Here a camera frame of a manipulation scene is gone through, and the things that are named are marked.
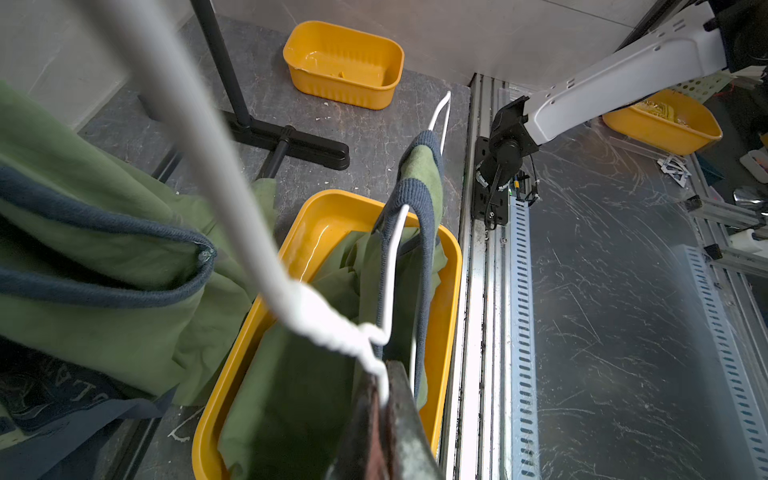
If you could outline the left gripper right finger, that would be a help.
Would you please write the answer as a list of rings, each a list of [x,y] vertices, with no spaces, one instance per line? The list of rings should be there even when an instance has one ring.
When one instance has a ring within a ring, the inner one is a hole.
[[[384,428],[390,478],[444,479],[427,441],[403,364],[388,361],[385,365],[390,387]]]

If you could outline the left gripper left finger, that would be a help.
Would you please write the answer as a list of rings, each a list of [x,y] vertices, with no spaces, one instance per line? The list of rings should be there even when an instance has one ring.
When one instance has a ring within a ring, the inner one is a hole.
[[[377,383],[365,375],[325,479],[389,479],[386,420]]]

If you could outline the green tank top printed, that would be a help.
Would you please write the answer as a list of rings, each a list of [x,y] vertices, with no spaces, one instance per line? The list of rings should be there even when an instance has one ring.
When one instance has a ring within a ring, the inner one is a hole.
[[[233,479],[393,479],[422,435],[396,436],[429,392],[431,302],[447,258],[441,143],[419,133],[374,226],[348,233],[300,285],[299,331],[263,335],[222,428]]]

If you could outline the white wire hanger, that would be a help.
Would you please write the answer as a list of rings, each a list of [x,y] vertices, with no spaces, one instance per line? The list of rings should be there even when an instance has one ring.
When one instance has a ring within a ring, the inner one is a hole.
[[[400,180],[377,223],[381,275],[376,319],[355,324],[309,285],[289,278],[271,232],[241,175],[241,163],[222,114],[172,22],[154,1],[78,1],[79,12],[139,79],[150,104],[188,158],[200,189],[252,283],[286,328],[330,351],[354,357],[373,376],[383,407],[389,399],[387,369],[378,347],[391,338],[395,270],[408,213],[417,215],[425,267],[432,266],[439,212],[423,182],[409,177],[411,163],[427,153],[438,177],[443,140],[428,129],[404,155]]]

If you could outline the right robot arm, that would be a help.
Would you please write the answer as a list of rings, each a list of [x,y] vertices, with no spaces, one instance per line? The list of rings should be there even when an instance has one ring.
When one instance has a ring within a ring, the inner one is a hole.
[[[475,144],[473,219],[488,229],[507,224],[509,187],[524,158],[559,134],[678,83],[766,63],[766,2],[686,7],[600,62],[501,107]]]

